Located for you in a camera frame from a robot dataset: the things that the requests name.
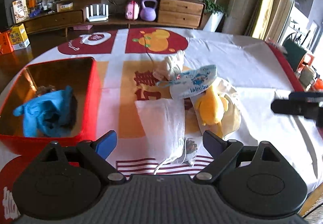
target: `purple kettlebell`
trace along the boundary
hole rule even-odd
[[[145,7],[145,2],[155,2],[154,8],[151,7]],[[140,12],[140,17],[144,21],[154,21],[156,19],[156,8],[157,8],[157,0],[142,0],[142,10]]]

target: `plush toy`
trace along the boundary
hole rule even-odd
[[[167,80],[174,80],[183,70],[184,54],[184,51],[178,50],[176,54],[165,57],[152,75],[158,80],[163,80],[164,77]]]
[[[205,94],[197,99],[195,109],[200,111],[203,126],[218,125],[218,137],[223,137],[221,120],[224,112],[228,111],[229,102],[217,93],[214,83],[206,90]]]

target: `blue glove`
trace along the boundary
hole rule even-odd
[[[13,111],[14,116],[24,115],[24,136],[36,137],[37,130],[49,137],[62,137],[70,134],[70,129],[62,127],[70,123],[73,89],[46,93],[31,99]]]

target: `red tablecloth edge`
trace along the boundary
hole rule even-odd
[[[271,51],[274,53],[275,57],[277,58],[278,62],[280,63],[282,69],[284,70],[285,74],[287,75],[290,83],[292,84],[295,91],[304,91],[300,81],[295,76],[295,73],[288,63],[287,59],[284,57],[283,53],[275,48],[272,44],[266,43]],[[321,137],[323,137],[323,128],[317,128]]]

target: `wooden drawer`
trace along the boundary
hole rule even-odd
[[[24,25],[27,33],[34,33],[47,28],[53,29],[80,23],[83,23],[83,12],[70,11],[31,19],[25,22]]]
[[[163,11],[202,15],[203,4],[179,0],[160,0],[159,9]]]
[[[168,12],[159,10],[158,23],[174,24],[185,27],[197,28],[200,24],[201,16],[190,15],[177,12]]]

